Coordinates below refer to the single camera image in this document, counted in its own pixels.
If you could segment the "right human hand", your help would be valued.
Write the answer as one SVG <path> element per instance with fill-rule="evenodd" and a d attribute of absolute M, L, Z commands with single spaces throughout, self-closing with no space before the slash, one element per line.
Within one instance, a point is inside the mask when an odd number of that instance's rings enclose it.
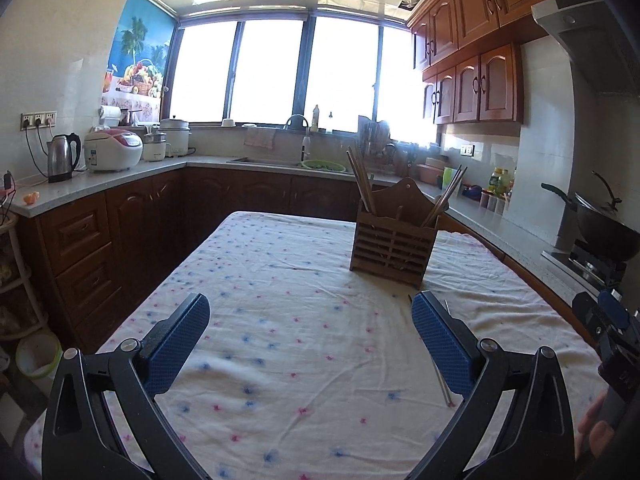
<path fill-rule="evenodd" d="M 606 393 L 602 392 L 578 422 L 575 434 L 575 460 L 579 460 L 587 448 L 594 457 L 598 457 L 614 437 L 615 430 L 605 420 L 598 419 L 605 398 Z"/>

